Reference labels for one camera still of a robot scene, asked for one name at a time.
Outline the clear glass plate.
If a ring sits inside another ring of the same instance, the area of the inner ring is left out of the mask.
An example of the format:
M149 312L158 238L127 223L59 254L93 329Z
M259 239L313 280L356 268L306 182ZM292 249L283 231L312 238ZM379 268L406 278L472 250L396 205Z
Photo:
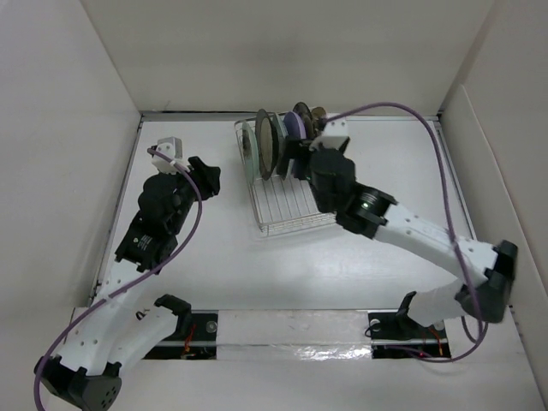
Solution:
M259 149L255 133L248 122L241 125L241 149L247 182L252 184L259 175Z

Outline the purple plastic plate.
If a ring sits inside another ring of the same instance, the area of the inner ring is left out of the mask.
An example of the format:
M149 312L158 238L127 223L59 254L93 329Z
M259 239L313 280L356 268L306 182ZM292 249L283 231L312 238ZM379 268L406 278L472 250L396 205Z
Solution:
M304 140L307 137L304 123L301 117L293 111L287 112L283 117L283 124L288 132L288 135Z

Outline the light green rectangular dish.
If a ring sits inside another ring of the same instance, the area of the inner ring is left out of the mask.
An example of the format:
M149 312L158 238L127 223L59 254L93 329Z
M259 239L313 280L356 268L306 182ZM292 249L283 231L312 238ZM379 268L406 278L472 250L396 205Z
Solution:
M275 128L276 128L276 131L277 131L279 148L283 149L286 137L288 135L287 129L285 128L285 124L284 124L282 118L277 113L273 114L272 121L273 121L273 123L275 125Z

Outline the brown rim cream bowl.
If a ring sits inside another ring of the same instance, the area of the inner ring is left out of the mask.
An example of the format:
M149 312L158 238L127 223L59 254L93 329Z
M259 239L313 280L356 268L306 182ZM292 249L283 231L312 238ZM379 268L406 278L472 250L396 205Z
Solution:
M274 113L259 109L255 120L255 136L259 149L259 173L267 181L275 173L281 158L277 131L272 121Z

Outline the dark striped rim plate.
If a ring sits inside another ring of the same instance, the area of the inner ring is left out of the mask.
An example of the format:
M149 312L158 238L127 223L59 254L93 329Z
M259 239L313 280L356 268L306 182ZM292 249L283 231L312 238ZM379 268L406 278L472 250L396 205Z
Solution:
M293 112L301 119L305 129L306 138L308 140L313 140L316 137L316 132L313 123L313 115L307 104L304 102L296 103L293 108Z

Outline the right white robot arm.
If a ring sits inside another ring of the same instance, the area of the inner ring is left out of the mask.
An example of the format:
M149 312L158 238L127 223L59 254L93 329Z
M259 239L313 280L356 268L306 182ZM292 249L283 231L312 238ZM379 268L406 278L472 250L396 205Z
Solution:
M357 182L355 164L344 155L347 138L338 147L324 138L286 142L280 170L297 164L296 178L308 182L319 211L356 235L404 249L446 270L453 283L408 293L395 316L396 327L414 337L438 321L469 315L488 324L504 318L513 283L518 247L497 245L456 235L397 202L393 196Z

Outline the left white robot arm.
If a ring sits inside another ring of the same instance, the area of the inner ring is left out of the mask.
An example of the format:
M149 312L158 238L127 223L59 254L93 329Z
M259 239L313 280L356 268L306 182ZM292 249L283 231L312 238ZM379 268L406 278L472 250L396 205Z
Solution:
M80 410L107 410L120 393L122 375L166 337L189 342L195 325L191 305L162 295L137 319L135 303L146 283L189 243L176 239L192 207L195 222L204 201L218 195L221 170L200 158L184 167L154 151L157 174L149 177L135 213L115 251L92 305L54 340L34 369L33 400L44 407L40 390Z

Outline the beige wooden plate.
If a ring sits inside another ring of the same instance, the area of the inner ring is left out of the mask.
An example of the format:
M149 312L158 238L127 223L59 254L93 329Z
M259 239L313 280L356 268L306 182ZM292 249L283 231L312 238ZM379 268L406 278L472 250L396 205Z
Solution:
M324 107L317 106L311 109L313 125L316 129L322 131L325 129L327 113Z

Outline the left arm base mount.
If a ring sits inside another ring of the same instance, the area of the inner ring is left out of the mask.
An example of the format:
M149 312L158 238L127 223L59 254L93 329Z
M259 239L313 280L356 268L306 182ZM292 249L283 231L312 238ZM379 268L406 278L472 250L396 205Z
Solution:
M192 324L157 343L145 360L215 360L217 358L218 311L192 313Z

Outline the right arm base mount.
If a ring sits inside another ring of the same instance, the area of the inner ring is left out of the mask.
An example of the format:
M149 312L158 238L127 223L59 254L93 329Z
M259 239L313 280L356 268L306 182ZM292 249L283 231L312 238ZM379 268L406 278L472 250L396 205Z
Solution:
M374 360L451 358L443 321L428 327L399 325L394 311L368 312L367 319L364 335L370 339Z

